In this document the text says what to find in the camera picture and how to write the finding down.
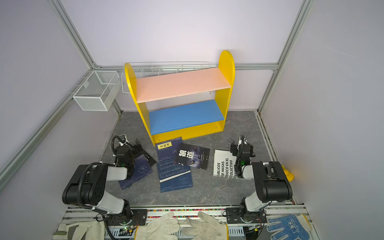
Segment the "black wolf cover book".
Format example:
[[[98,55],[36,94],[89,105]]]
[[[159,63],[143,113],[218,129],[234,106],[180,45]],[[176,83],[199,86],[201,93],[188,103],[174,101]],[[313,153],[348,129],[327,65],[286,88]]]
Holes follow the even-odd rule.
[[[174,163],[201,170],[208,169],[210,149],[181,143],[179,144]]]

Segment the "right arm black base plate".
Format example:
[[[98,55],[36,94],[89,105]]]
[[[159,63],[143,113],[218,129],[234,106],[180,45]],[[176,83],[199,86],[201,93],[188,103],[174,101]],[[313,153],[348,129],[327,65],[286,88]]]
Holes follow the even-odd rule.
[[[267,223],[266,212],[247,212],[236,208],[226,208],[223,212],[228,224],[264,224]]]

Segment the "white book black lettering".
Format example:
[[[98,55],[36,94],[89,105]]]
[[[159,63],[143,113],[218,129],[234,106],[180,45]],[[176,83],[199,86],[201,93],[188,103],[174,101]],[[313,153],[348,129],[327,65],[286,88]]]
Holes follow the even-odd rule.
[[[215,150],[213,176],[237,179],[236,160],[237,157],[233,156],[230,151]]]

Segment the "blue book with barcode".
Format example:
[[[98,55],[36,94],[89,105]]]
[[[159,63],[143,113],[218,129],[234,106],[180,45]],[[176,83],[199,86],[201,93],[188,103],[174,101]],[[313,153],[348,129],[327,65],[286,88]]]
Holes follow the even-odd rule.
[[[174,162],[175,157],[166,157],[157,163],[160,183],[191,172],[190,167]]]

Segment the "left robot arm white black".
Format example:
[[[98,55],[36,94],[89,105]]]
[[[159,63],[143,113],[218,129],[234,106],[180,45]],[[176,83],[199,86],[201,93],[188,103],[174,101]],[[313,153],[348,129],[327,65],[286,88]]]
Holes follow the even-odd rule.
[[[63,194],[66,205],[92,210],[103,216],[115,215],[131,219],[133,213],[127,200],[108,193],[106,184],[118,181],[122,189],[152,173],[157,161],[142,147],[139,140],[129,143],[126,135],[113,136],[111,149],[114,162],[80,165]]]

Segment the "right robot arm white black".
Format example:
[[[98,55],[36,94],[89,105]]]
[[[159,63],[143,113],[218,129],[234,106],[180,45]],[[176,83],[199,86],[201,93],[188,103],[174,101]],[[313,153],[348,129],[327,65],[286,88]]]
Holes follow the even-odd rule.
[[[276,161],[252,162],[255,157],[254,147],[249,144],[245,135],[240,135],[237,145],[232,144],[230,152],[236,157],[235,173],[240,179],[253,180],[255,191],[240,203],[242,218],[262,214],[262,210],[272,203],[291,200],[293,190],[283,170]]]

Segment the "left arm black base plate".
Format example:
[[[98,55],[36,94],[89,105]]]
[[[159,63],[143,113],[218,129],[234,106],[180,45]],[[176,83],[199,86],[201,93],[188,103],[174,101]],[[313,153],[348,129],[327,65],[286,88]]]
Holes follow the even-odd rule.
[[[143,226],[146,224],[148,209],[133,209],[116,215],[107,215],[108,226]]]

